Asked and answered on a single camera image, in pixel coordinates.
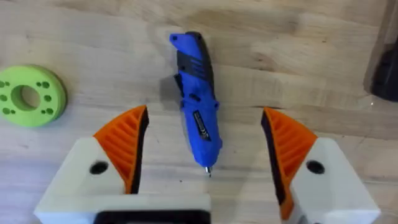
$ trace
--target wooden surface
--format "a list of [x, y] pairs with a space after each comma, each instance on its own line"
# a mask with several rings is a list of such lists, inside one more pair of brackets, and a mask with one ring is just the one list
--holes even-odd
[[[142, 193], [209, 192], [217, 223], [280, 223], [261, 107], [336, 139], [383, 213], [398, 223], [398, 104], [366, 89], [394, 40], [393, 0], [0, 0], [0, 67], [43, 65], [69, 104], [36, 129], [0, 120], [0, 223], [32, 211], [76, 139], [147, 104]], [[209, 180], [178, 112], [171, 32], [210, 48], [224, 147]]]

